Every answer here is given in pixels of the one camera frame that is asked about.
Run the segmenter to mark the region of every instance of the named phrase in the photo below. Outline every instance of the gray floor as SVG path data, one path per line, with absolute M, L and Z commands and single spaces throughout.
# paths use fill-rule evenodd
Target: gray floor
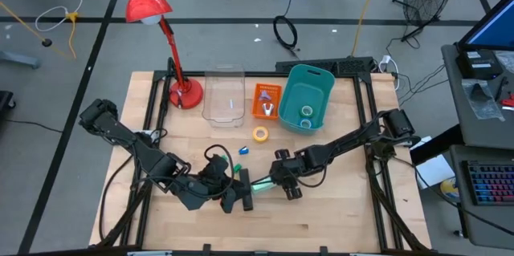
M 26 17 L 35 17 L 55 5 L 69 6 L 72 10 L 77 4 L 76 0 L 1 1 Z M 287 4 L 287 0 L 168 1 L 174 9 L 168 18 L 272 18 L 283 13 Z M 356 19 L 364 1 L 293 0 L 288 17 Z M 498 0 L 488 1 L 494 5 Z M 126 2 L 118 0 L 114 17 L 124 16 Z M 101 18 L 107 5 L 108 0 L 84 0 L 80 13 L 85 17 Z M 442 19 L 477 20 L 484 14 L 479 0 L 450 0 Z M 6 16 L 3 10 L 0 10 L 0 16 Z M 366 18 L 371 19 L 402 19 L 402 16 L 402 9 L 390 0 L 371 0 L 366 14 Z M 0 90 L 15 92 L 18 101 L 10 118 L 63 128 L 99 28 L 99 23 L 77 26 L 75 49 L 78 60 L 69 61 L 42 47 L 20 24 L 0 23 L 0 48 L 32 55 L 43 62 L 38 70 L 0 63 Z M 183 24 L 173 28 L 186 70 L 203 70 L 216 63 L 242 63 L 248 71 L 272 71 L 276 61 L 294 60 L 277 44 L 271 25 Z M 389 40 L 400 36 L 403 28 L 363 26 L 357 55 L 371 55 L 380 60 Z M 297 29 L 301 49 L 298 56 L 322 59 L 347 56 L 357 27 L 298 25 Z M 53 39 L 56 47 L 68 52 L 70 30 L 70 24 L 63 24 L 45 36 Z M 417 82 L 442 63 L 439 48 L 459 40 L 468 30 L 469 27 L 427 27 L 418 36 L 420 49 L 414 50 L 396 42 L 390 50 L 400 72 Z M 110 24 L 82 107 L 96 98 L 110 99 L 122 106 L 131 72 L 163 69 L 168 56 L 169 48 L 156 26 Z M 436 83 L 445 76 L 446 73 L 441 72 L 432 80 Z M 405 83 L 402 83 L 398 95 L 406 91 Z M 404 108 L 422 136 L 436 136 L 457 122 L 446 83 L 415 96 L 405 103 Z M 0 226 L 0 254 L 13 254 L 27 227 L 59 135 L 34 126 L 3 124 L 0 137 L 0 222 L 3 224 Z M 81 248 L 88 244 L 110 151 L 101 139 L 89 136 L 75 126 L 32 252 Z M 427 192 L 422 193 L 422 200 L 435 249 L 469 255 L 512 254 L 511 251 L 476 247 L 465 239 L 451 236 L 451 231 L 459 228 L 457 212 Z

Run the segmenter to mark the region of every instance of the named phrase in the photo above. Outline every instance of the clear plastic container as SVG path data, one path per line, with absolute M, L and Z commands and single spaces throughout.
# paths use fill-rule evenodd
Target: clear plastic container
M 206 71 L 202 116 L 215 128 L 243 125 L 244 70 L 238 65 L 219 65 Z

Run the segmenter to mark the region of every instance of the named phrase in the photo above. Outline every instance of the yellow cable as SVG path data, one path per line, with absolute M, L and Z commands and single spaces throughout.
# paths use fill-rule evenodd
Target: yellow cable
M 361 33 L 362 19 L 364 18 L 364 14 L 366 13 L 366 10 L 368 9 L 369 1 L 370 0 L 366 0 L 366 3 L 364 4 L 364 8 L 362 9 L 361 17 L 359 18 L 359 25 L 357 26 L 357 33 L 355 34 L 355 41 L 353 42 L 352 56 L 355 55 L 355 51 L 357 50 L 357 45 L 359 43 L 359 34 Z
M 70 51 L 73 54 L 74 59 L 77 59 L 77 54 L 75 53 L 75 50 L 73 49 L 73 44 L 71 43 L 71 41 L 73 40 L 73 35 L 75 34 L 75 21 L 77 19 L 77 16 L 79 16 L 79 14 L 77 12 L 71 12 L 69 14 L 66 14 L 66 18 L 70 19 L 72 22 L 72 25 L 73 25 L 73 27 L 71 28 L 70 38 L 67 41 L 67 45 L 70 47 Z
M 39 33 L 37 33 L 30 26 L 28 26 L 21 18 L 18 17 L 18 15 L 16 15 L 11 9 L 9 9 L 9 7 L 7 7 L 3 2 L 0 2 L 0 6 L 3 7 L 3 9 L 5 9 L 7 11 L 7 13 L 10 14 L 10 16 L 16 18 L 16 20 L 18 20 L 21 24 L 23 24 L 23 26 L 25 28 L 27 28 L 30 32 L 32 32 L 39 40 L 41 40 L 41 42 L 45 41 L 45 38 L 43 36 L 39 35 Z M 66 58 L 66 59 L 69 58 L 68 55 L 66 55 L 64 52 L 60 51 L 58 48 L 53 47 L 53 46 L 50 46 L 50 48 L 53 51 L 57 52 L 59 55 L 62 55 L 64 58 Z

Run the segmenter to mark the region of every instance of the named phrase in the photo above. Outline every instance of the teal plastic bin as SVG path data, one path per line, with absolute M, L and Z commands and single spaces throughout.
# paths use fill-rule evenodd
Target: teal plastic bin
M 293 67 L 279 106 L 282 126 L 303 135 L 313 135 L 322 128 L 328 98 L 335 82 L 334 76 L 326 70 L 305 64 Z M 301 115 L 300 110 L 304 106 L 312 108 L 311 116 Z M 300 126 L 302 119 L 309 120 L 311 127 Z

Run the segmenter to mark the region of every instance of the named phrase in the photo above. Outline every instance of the wooden table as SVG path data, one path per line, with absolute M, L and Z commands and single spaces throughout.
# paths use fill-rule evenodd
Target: wooden table
M 129 128 L 141 129 L 149 98 L 152 72 L 134 72 L 128 87 L 120 121 Z M 393 79 L 387 74 L 373 74 L 373 90 L 378 110 L 398 107 Z M 291 152 L 309 146 L 324 144 L 359 127 L 355 91 L 351 79 L 337 79 L 330 95 L 325 126 L 315 136 L 301 136 L 288 132 L 271 120 L 257 120 L 251 116 L 251 101 L 255 83 L 275 83 L 285 86 L 286 78 L 246 78 L 246 114 L 240 128 L 212 128 L 202 118 L 202 106 L 191 110 L 171 107 L 164 128 L 169 135 L 161 141 L 161 149 L 179 155 L 193 166 L 193 173 L 206 165 L 205 148 L 223 144 L 234 157 L 235 164 L 249 168 L 251 180 L 268 174 L 274 151 L 288 148 Z M 366 110 L 368 100 L 362 85 Z M 160 94 L 157 95 L 158 107 Z M 154 109 L 153 123 L 157 121 Z M 256 143 L 251 136 L 256 126 L 266 126 L 269 140 Z M 247 146 L 244 156 L 238 150 Z M 406 148 L 397 148 L 398 157 L 410 161 Z M 123 148 L 112 151 L 106 180 L 128 157 Z M 428 231 L 419 198 L 414 171 L 408 165 L 390 161 L 390 176 L 398 213 L 421 243 L 430 247 Z M 104 227 L 108 232 L 124 212 L 133 165 L 122 170 L 112 183 L 106 200 Z M 316 183 L 319 175 L 304 179 Z M 224 214 L 217 201 L 208 201 L 196 211 L 187 211 L 171 194 L 153 189 L 147 222 L 144 249 L 149 250 L 201 250 L 210 243 L 212 250 L 273 250 L 317 252 L 327 246 L 330 252 L 380 251 L 368 176 L 365 172 L 363 148 L 339 156 L 328 167 L 325 183 L 316 189 L 302 188 L 304 197 L 288 201 L 280 187 L 254 196 L 254 210 L 243 212 L 237 202 L 231 214 Z M 394 247 L 390 222 L 384 211 L 388 246 Z M 139 212 L 133 218 L 131 240 L 134 243 Z M 98 214 L 93 227 L 91 243 L 99 241 Z

